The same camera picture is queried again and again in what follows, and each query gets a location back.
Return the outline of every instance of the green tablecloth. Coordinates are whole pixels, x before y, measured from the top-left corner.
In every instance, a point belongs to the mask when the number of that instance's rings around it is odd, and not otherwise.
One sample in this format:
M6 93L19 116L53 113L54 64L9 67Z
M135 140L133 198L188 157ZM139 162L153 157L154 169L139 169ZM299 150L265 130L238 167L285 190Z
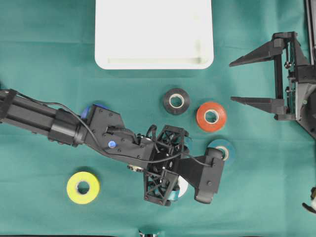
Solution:
M135 237L140 228L166 237L315 236L316 216L301 207L315 184L314 140L295 122L275 121L273 115L230 100L274 97L273 62L228 67L275 32L297 31L308 55L304 1L212 4L215 60L210 68L105 71L94 61L93 0L0 0L3 87L64 103L77 113L102 101L135 132L145 133L152 123L159 129L164 124L184 127L196 156L216 138L230 140L237 150L211 205L194 201L189 187L167 208L143 201L143 177L124 163L3 124L0 234ZM177 117L161 103L173 87L191 97L188 111ZM195 111L205 101L222 104L228 113L225 128L214 134L195 123ZM98 198L88 205L74 204L66 194L67 180L81 169L93 171L102 183Z

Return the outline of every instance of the electrical tape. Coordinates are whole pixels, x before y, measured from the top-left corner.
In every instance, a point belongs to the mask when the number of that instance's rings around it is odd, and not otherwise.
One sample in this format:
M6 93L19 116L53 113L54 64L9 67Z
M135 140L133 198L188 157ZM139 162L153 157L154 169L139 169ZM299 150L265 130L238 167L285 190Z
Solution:
M236 160L236 151L233 145L224 139L217 139L212 141L208 147L219 149L223 152L223 160L225 161L225 166L231 165Z
M206 120L206 114L212 112L216 119L214 122ZM205 132L216 132L224 127L227 119L226 111L223 106L214 102L206 102L197 110L197 124Z
M81 194L78 185L86 182L89 185L88 191ZM88 172L78 172L74 174L67 183L67 194L71 201L77 204L88 204L95 200L100 192L100 182L95 175Z
M174 106L171 103L172 98L179 98L181 100L181 105ZM167 91L167 93L164 95L163 106L168 113L172 115L181 115L189 108L190 97L185 90L180 88L174 88Z

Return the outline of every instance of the robotic arm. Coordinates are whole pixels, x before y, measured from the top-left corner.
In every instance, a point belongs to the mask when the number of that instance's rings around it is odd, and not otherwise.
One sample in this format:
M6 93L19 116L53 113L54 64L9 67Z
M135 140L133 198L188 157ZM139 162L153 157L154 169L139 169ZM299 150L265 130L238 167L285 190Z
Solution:
M62 109L49 107L59 106ZM103 156L127 163L143 172L144 200L170 206L179 194L182 176L195 189L195 200L211 203L218 192L224 167L222 152L207 148L193 157L185 145L183 128L166 125L156 136L152 125L146 135L126 129L120 114L92 105L78 116L66 106L32 99L15 90L0 90L0 121L41 134L49 141L73 147L86 144Z

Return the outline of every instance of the black wire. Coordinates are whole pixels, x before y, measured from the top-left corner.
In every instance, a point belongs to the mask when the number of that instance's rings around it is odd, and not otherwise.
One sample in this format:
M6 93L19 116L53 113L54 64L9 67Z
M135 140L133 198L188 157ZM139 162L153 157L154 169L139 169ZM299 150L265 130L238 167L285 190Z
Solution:
M129 159L132 159L132 160L136 160L136 161L142 161L142 162L145 162L145 163L160 163L160 162L164 162L164 161L168 161L168 160L171 160L171 159L174 159L176 157L178 157L179 155L181 155L182 153L178 153L178 154L175 154L173 156L170 156L170 157L167 157L167 158L164 158L164 159L159 159L159 160L143 160L143 159L139 159L139 158L134 158L134 157L131 157L131 156L126 156L126 155L118 155L118 154L112 154L112 153L109 153L107 151L104 151L102 148L101 148L101 145L98 141L98 139L95 137L95 135L93 134L93 132L91 131L91 129L88 127L88 125L78 116L76 115L75 112L73 112L71 109L69 109L67 106L61 104L61 103L56 103L56 102L44 102L44 101L40 101L40 100L35 100L29 96L26 96L20 92L17 92L18 95L28 99L28 100L31 100L35 103L38 103L38 104L41 104L41 105L54 105L54 106L59 106L63 109L65 109L66 111L68 111L70 114L72 114L87 130L88 132L90 133L90 135L92 136L93 140L95 141L96 145L98 146L98 152L102 155L104 154L107 154L108 156L116 156L116 157L122 157L122 158L129 158ZM196 160L193 156L190 156L193 158L193 160L195 160L196 162L200 163L200 164L203 164L201 162L199 162L198 160Z
M182 154L185 155L185 156L190 157L192 160L194 160L194 161L195 161L196 163L198 163L198 164L204 165L204 166L206 166L206 167L212 167L210 164L205 164L205 163L203 163L203 162L197 160L194 156L192 156L192 155L190 155L190 154L188 154L188 153L182 152Z

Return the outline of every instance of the black bracket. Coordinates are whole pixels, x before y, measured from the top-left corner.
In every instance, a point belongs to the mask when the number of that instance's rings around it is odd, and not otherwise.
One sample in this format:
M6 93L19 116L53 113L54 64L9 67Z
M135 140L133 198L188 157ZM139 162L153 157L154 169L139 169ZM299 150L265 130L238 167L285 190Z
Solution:
M316 139L316 68L304 56L296 32L275 33L272 40L251 53L237 59L230 67L274 60L276 98L232 97L233 101L275 114L276 120L297 121ZM289 86L286 105L283 97L282 54L286 52L284 66L288 69Z

